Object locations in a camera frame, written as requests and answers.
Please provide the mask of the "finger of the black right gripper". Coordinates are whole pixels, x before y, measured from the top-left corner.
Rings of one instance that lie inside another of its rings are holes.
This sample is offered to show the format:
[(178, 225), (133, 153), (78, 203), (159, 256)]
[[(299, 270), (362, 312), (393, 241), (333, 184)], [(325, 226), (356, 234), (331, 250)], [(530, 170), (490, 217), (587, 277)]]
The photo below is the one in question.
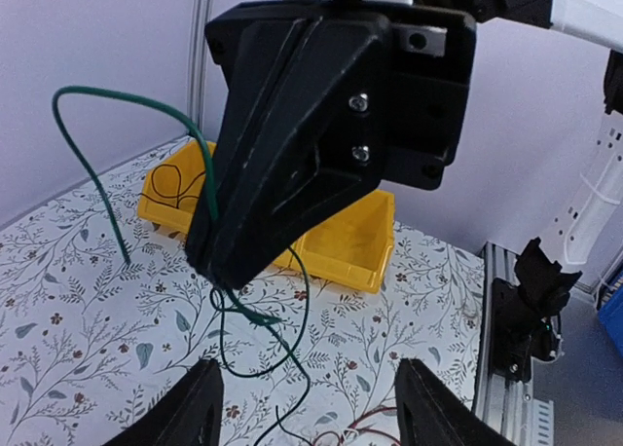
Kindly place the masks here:
[(297, 93), (320, 26), (221, 17), (205, 28), (229, 94), (186, 253), (213, 283), (250, 282), (321, 221), (320, 94)]

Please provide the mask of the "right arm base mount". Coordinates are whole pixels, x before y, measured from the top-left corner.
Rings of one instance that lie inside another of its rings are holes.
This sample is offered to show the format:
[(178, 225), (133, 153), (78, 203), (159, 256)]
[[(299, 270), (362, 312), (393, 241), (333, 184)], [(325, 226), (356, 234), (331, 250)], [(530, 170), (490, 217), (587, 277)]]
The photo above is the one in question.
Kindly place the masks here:
[(529, 241), (517, 258), (512, 284), (495, 279), (495, 365), (519, 366), (518, 378), (531, 379), (531, 360), (550, 362), (561, 344), (552, 319), (561, 317), (570, 291), (582, 274), (565, 273), (540, 247), (541, 239)]

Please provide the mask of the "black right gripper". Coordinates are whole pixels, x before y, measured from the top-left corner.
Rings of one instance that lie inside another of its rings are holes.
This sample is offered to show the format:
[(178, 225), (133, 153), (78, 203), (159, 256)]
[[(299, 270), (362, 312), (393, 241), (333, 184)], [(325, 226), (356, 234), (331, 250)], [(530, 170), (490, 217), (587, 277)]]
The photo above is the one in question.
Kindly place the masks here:
[(228, 72), (205, 272), (239, 289), (381, 181), (434, 190), (455, 159), (472, 17), (426, 6), (242, 3), (206, 29)]

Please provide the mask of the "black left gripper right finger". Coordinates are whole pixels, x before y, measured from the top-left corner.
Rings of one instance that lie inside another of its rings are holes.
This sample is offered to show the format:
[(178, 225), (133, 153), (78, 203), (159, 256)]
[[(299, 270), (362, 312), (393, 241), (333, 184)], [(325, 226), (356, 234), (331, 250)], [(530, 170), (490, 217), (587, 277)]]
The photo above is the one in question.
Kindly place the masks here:
[(497, 446), (513, 443), (479, 420), (417, 358), (403, 358), (394, 378), (403, 445)]

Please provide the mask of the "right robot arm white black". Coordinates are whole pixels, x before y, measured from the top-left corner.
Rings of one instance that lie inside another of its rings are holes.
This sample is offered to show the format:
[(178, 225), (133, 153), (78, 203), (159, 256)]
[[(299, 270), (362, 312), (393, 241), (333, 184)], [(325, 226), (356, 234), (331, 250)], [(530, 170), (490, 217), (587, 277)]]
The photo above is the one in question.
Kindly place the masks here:
[(435, 201), (440, 232), (519, 250), (493, 283), (494, 367), (526, 381), (556, 356), (546, 322), (622, 202), (622, 0), (250, 2), (204, 36), (229, 94), (186, 242), (199, 274), (240, 289), (382, 181), (437, 189), (468, 133), (467, 217)]

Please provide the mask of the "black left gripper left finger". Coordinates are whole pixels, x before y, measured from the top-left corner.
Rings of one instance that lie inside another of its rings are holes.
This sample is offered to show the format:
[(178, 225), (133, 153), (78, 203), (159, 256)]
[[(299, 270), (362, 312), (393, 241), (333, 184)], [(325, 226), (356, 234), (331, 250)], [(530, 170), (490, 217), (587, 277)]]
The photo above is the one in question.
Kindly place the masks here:
[(214, 359), (199, 360), (149, 412), (105, 446), (217, 446), (224, 383)]

